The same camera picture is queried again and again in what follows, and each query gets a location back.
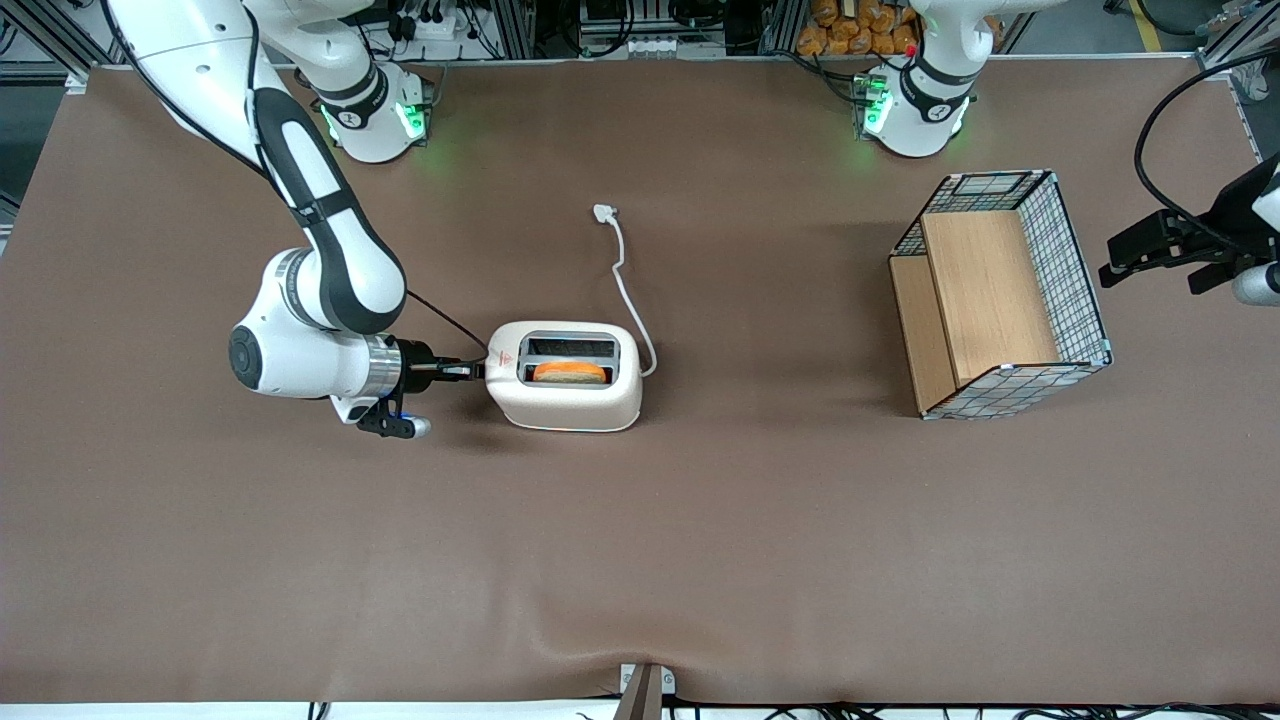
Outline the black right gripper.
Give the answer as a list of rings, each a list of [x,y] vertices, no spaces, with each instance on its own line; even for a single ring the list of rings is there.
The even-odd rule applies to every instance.
[[[431,347],[421,341],[397,340],[401,373],[398,395],[420,395],[436,382],[466,382],[475,379],[475,372],[484,372],[485,360],[436,357]]]

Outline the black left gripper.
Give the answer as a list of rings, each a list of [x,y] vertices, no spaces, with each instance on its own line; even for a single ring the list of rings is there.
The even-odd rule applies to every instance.
[[[1279,152],[1225,184],[1201,215],[1210,228],[1236,243],[1240,254],[1277,260]],[[1107,241],[1108,263],[1100,286],[1112,288],[1138,272],[1212,259],[1212,237],[1174,211],[1155,211]],[[1206,263],[1189,274],[1192,295],[1231,284],[1245,270],[1239,263]]]

